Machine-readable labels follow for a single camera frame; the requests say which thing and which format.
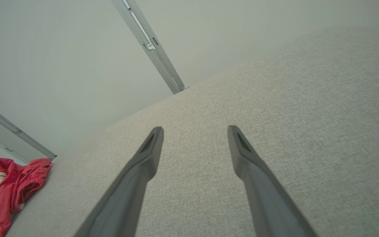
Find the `gray fabric surface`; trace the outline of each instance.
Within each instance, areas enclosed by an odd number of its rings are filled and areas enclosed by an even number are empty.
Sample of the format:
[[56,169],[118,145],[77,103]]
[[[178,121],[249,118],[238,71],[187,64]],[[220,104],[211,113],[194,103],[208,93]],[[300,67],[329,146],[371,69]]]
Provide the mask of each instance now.
[[379,236],[379,31],[305,36],[59,156],[8,237],[72,236],[154,126],[137,236],[253,236],[227,126],[239,126],[320,236]]

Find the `beige upholstery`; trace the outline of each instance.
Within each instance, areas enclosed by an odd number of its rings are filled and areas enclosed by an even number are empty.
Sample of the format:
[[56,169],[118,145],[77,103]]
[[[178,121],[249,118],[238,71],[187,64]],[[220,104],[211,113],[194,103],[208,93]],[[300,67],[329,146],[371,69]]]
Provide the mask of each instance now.
[[164,128],[164,145],[137,236],[253,236],[229,124],[320,236],[379,236],[379,31],[332,28],[190,87],[59,156],[8,237],[73,236],[154,126]]

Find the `red cloth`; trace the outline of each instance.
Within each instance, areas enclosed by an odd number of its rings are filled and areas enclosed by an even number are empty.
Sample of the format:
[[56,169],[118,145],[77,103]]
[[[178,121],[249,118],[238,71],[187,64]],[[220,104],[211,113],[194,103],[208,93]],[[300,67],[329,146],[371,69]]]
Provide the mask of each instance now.
[[18,205],[24,204],[43,186],[51,163],[49,158],[42,158],[22,166],[12,159],[0,158],[0,172],[7,174],[0,184],[0,237],[6,234],[11,225],[10,215],[21,210]]

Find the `textured fabric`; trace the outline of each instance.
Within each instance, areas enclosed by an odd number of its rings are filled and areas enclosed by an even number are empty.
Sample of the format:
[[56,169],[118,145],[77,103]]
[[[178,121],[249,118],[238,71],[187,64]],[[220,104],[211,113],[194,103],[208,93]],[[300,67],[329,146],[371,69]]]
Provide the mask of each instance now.
[[229,124],[320,236],[379,236],[379,31],[351,28],[300,38],[60,155],[8,236],[73,236],[154,126],[164,145],[137,236],[253,236]]
[[11,225],[10,215],[20,211],[24,202],[43,186],[51,163],[49,158],[42,158],[22,166],[12,159],[0,158],[0,177],[3,177],[0,182],[0,237]]

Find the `sofa cushion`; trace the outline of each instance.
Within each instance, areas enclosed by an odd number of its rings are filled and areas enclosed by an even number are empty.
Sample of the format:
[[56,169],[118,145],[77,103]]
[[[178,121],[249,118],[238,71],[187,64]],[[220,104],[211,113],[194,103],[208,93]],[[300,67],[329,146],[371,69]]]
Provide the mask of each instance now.
[[297,39],[60,155],[7,236],[73,236],[155,126],[164,128],[164,145],[137,236],[253,236],[230,124],[317,234],[379,236],[379,31],[356,28]]

